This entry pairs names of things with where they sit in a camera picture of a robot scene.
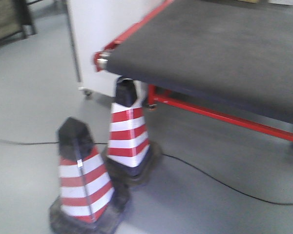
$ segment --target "black cable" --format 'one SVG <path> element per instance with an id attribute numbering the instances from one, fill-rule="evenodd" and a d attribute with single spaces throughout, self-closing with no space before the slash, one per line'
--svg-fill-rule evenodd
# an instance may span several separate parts
<path id="1" fill-rule="evenodd" d="M 186 161 L 184 161 L 184 160 L 182 160 L 182 159 L 180 159 L 180 158 L 178 158 L 178 157 L 171 156 L 171 155 L 166 155 L 166 154 L 163 154 L 163 155 L 165 155 L 165 156 L 167 156 L 167 157 L 170 157 L 170 158 L 173 158 L 173 159 L 176 159 L 176 160 L 178 160 L 178 161 L 180 161 L 180 162 L 182 162 L 182 163 L 184 163 L 184 164 L 186 164 L 186 165 L 188 165 L 188 166 L 190 166 L 190 167 L 192 167 L 192 168 L 194 168 L 194 169 L 200 171 L 201 173 L 203 173 L 204 175 L 208 176 L 209 178 L 211 178 L 211 179 L 217 181 L 218 183 L 220 183 L 220 184 L 222 184 L 222 185 L 224 185 L 224 186 L 226 186 L 226 187 L 228 187 L 228 188 L 230 188 L 230 189 L 232 189 L 232 190 L 234 190 L 234 191 L 236 191 L 236 192 L 238 192 L 238 193 L 240 193 L 240 194 L 243 194 L 243 195 L 245 195 L 245 196 L 248 196 L 248 197 L 251 197 L 251 198 L 254 198 L 254 199 L 256 199 L 256 200 L 263 201 L 263 202 L 266 202 L 266 203 L 269 203 L 269 204 L 272 204 L 272 205 L 278 205 L 278 206 L 293 206 L 293 203 L 280 203 L 280 202 L 268 201 L 268 200 L 265 200 L 265 199 L 261 199 L 261 198 L 258 198 L 258 197 L 255 197 L 255 196 L 252 196 L 252 195 L 246 194 L 246 193 L 244 193 L 244 192 L 242 192 L 242 191 L 240 191 L 240 190 L 237 190 L 237 189 L 235 189 L 234 187 L 232 187 L 232 186 L 230 186 L 230 185 L 228 185 L 228 184 L 226 184 L 226 183 L 224 183 L 224 182 L 222 182 L 222 181 L 216 179 L 215 177 L 213 177 L 212 175 L 210 175 L 210 174 L 208 174 L 207 172 L 203 171 L 202 169 L 200 169 L 200 168 L 198 168 L 198 167 L 196 167 L 196 166 L 194 166 L 194 165 L 192 165 L 192 164 L 190 164 L 190 163 L 188 163 L 188 162 L 186 162 Z"/>
<path id="2" fill-rule="evenodd" d="M 5 144 L 12 144 L 12 145 L 48 145 L 48 144 L 58 144 L 59 143 L 58 141 L 54 141 L 54 142 L 52 142 L 52 141 L 51 142 L 33 142 L 33 143 L 32 142 L 17 142 L 17 141 L 3 140 L 3 139 L 0 139 L 0 142 L 5 143 Z M 107 145 L 107 143 L 101 143 L 101 142 L 95 143 L 95 144 L 96 145 Z M 228 187 L 228 188 L 230 188 L 230 189 L 232 189 L 232 190 L 234 190 L 234 191 L 236 191 L 236 192 L 238 192 L 238 193 L 240 193 L 242 195 L 245 195 L 245 196 L 251 197 L 253 199 L 256 199 L 256 200 L 259 200 L 259 201 L 262 201 L 262 202 L 266 202 L 266 203 L 269 203 L 269 204 L 272 204 L 272 205 L 293 206 L 293 203 L 280 203 L 280 202 L 268 201 L 268 200 L 265 200 L 265 199 L 261 199 L 259 197 L 252 196 L 250 194 L 246 194 L 246 193 L 244 193 L 244 192 L 242 192 L 240 190 L 237 190 L 234 187 L 232 187 L 232 186 L 230 186 L 230 185 L 218 180 L 217 178 L 213 177 L 212 175 L 208 174 L 207 172 L 203 171 L 202 169 L 200 169 L 200 168 L 198 168 L 198 167 L 196 167 L 196 166 L 194 166 L 194 165 L 192 165 L 192 164 L 190 164 L 190 163 L 188 163 L 188 162 L 186 162 L 186 161 L 184 161 L 184 160 L 182 160 L 182 159 L 180 159 L 178 157 L 167 155 L 167 154 L 163 154 L 163 155 L 165 155 L 167 157 L 170 157 L 170 158 L 173 158 L 175 160 L 178 160 L 178 161 L 180 161 L 180 162 L 182 162 L 182 163 L 184 163 L 184 164 L 186 164 L 186 165 L 188 165 L 188 166 L 200 171 L 201 173 L 203 173 L 204 175 L 208 176 L 209 178 L 217 181 L 218 183 L 220 183 L 220 184 L 222 184 L 222 185 L 224 185 L 224 186 L 226 186 L 226 187 Z"/>
<path id="3" fill-rule="evenodd" d="M 51 142 L 18 142 L 18 141 L 10 141 L 10 140 L 3 140 L 0 139 L 0 143 L 9 144 L 9 145 L 51 145 L 51 144 L 58 144 L 58 141 L 51 141 Z M 107 143 L 95 143 L 96 145 L 107 145 Z"/>

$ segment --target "red stripe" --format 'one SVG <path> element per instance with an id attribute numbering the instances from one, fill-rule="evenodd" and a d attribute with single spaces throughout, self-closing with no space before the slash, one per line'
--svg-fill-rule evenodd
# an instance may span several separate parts
<path id="1" fill-rule="evenodd" d="M 112 188 L 112 183 L 109 181 L 104 185 L 102 188 L 100 188 L 98 191 L 93 193 L 92 195 L 89 196 L 90 200 L 92 203 L 96 202 L 99 200 L 101 197 L 103 197 L 111 188 Z"/>
<path id="2" fill-rule="evenodd" d="M 111 140 L 131 140 L 140 136 L 142 133 L 146 131 L 147 131 L 147 128 L 146 128 L 146 125 L 144 124 L 138 128 L 131 129 L 131 130 L 111 132 L 110 139 Z"/>
<path id="3" fill-rule="evenodd" d="M 145 139 L 140 145 L 131 149 L 109 148 L 108 154 L 115 156 L 133 157 L 140 153 L 148 145 L 148 139 Z"/>
<path id="4" fill-rule="evenodd" d="M 103 197 L 108 190 L 112 188 L 112 183 L 109 181 L 104 185 L 102 188 L 100 188 L 98 191 L 93 193 L 92 195 L 89 196 L 89 199 L 91 201 L 91 204 L 99 200 L 101 197 Z M 65 206 L 88 206 L 87 198 L 61 198 L 62 204 Z"/>
<path id="5" fill-rule="evenodd" d="M 106 210 L 107 208 L 107 204 L 105 206 L 103 206 L 101 209 L 99 209 L 95 214 L 94 216 L 96 217 L 96 220 L 98 220 L 98 218 L 101 217 L 101 215 L 104 213 L 104 211 Z"/>
<path id="6" fill-rule="evenodd" d="M 134 108 L 112 114 L 112 122 L 121 122 L 143 116 L 142 108 Z"/>
<path id="7" fill-rule="evenodd" d="M 62 205 L 65 206 L 88 206 L 87 198 L 65 198 L 61 197 Z"/>
<path id="8" fill-rule="evenodd" d="M 103 175 L 103 173 L 106 172 L 106 168 L 104 164 L 99 166 L 98 168 L 94 169 L 93 171 L 87 173 L 84 175 L 86 184 L 96 180 L 98 177 Z M 84 182 L 82 180 L 82 177 L 61 177 L 61 186 L 62 187 L 78 187 L 78 186 L 84 186 Z"/>
<path id="9" fill-rule="evenodd" d="M 81 220 L 83 222 L 86 222 L 86 223 L 93 223 L 94 222 L 90 215 L 88 215 L 88 216 L 73 216 L 73 217 L 78 220 Z"/>
<path id="10" fill-rule="evenodd" d="M 85 157 L 83 159 L 83 161 L 87 161 L 88 159 L 92 158 L 93 156 L 97 155 L 98 154 L 98 150 L 97 150 L 97 147 L 94 146 L 92 148 L 92 151 L 91 153 L 89 154 L 89 156 Z M 66 159 L 64 158 L 63 156 L 60 157 L 60 165 L 62 166 L 72 166 L 72 165 L 77 165 L 77 161 L 72 161 L 72 160 L 69 160 L 69 159 Z"/>

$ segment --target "white cabinet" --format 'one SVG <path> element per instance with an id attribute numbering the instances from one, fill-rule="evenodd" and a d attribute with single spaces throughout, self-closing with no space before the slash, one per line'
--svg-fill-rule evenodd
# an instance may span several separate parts
<path id="1" fill-rule="evenodd" d="M 115 80 L 119 76 L 96 72 L 93 55 L 163 0 L 68 0 L 72 38 L 80 87 L 114 96 Z M 146 95 L 146 85 L 137 82 L 140 96 Z"/>

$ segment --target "concrete floor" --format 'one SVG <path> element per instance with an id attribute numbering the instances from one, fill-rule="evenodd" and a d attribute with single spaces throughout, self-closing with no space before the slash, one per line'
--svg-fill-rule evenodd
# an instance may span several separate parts
<path id="1" fill-rule="evenodd" d="M 38 34 L 0 46 L 0 138 L 55 141 L 56 130 L 73 116 L 89 124 L 96 142 L 106 142 L 112 98 L 94 94 L 85 99 L 78 91 L 61 6 L 45 0 L 31 9 Z M 237 114 L 293 131 L 286 123 Z M 245 193 L 293 202 L 289 142 L 166 105 L 146 110 L 145 116 L 150 138 L 166 154 Z M 48 208 L 59 194 L 58 160 L 57 145 L 0 143 L 1 234 L 52 233 Z M 149 184 L 132 191 L 132 203 L 116 233 L 291 234 L 293 206 L 244 196 L 165 157 Z"/>

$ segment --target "red and white striped cone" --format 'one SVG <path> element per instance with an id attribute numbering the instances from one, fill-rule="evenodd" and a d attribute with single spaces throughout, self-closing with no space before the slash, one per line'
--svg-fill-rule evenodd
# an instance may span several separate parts
<path id="1" fill-rule="evenodd" d="M 108 149 L 103 152 L 106 166 L 112 176 L 120 177 L 127 184 L 143 183 L 159 157 L 159 146 L 148 140 L 141 101 L 138 100 L 133 80 L 119 78 Z"/>
<path id="2" fill-rule="evenodd" d="M 127 186 L 112 182 L 87 126 L 73 118 L 59 129 L 61 195 L 50 207 L 58 234 L 110 234 L 128 200 Z"/>

